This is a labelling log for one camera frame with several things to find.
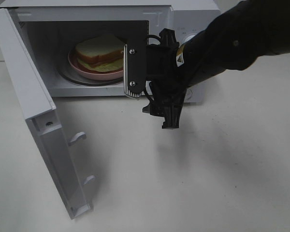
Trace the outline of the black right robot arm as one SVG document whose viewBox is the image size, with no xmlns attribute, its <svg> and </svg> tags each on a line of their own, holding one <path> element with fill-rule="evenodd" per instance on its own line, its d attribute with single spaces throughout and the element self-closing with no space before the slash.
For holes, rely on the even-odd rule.
<svg viewBox="0 0 290 232">
<path fill-rule="evenodd" d="M 258 57 L 290 53 L 290 0 L 244 0 L 183 44 L 170 29 L 156 39 L 146 51 L 150 90 L 143 112 L 176 129 L 189 87 L 225 70 L 245 70 Z"/>
</svg>

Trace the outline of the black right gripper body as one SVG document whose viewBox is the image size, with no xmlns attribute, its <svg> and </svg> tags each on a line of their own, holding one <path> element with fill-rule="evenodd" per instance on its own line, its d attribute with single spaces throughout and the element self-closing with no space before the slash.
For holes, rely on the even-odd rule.
<svg viewBox="0 0 290 232">
<path fill-rule="evenodd" d="M 146 80 L 149 81 L 152 95 L 145 90 L 145 96 L 164 96 L 177 99 L 186 95 L 186 88 L 178 76 L 176 53 L 179 46 L 162 46 L 150 44 L 146 46 Z"/>
</svg>

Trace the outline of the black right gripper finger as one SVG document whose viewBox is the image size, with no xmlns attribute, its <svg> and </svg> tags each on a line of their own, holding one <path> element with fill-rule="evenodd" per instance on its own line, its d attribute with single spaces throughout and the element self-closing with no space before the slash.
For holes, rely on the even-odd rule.
<svg viewBox="0 0 290 232">
<path fill-rule="evenodd" d="M 175 31 L 172 29 L 164 28 L 160 33 L 160 45 L 162 46 L 179 46 L 179 42 L 176 40 Z"/>
<path fill-rule="evenodd" d="M 163 129 L 179 128 L 180 116 L 185 101 L 185 95 L 181 95 L 175 100 L 164 96 L 146 96 L 149 104 L 142 109 L 143 113 L 164 118 Z"/>
</svg>

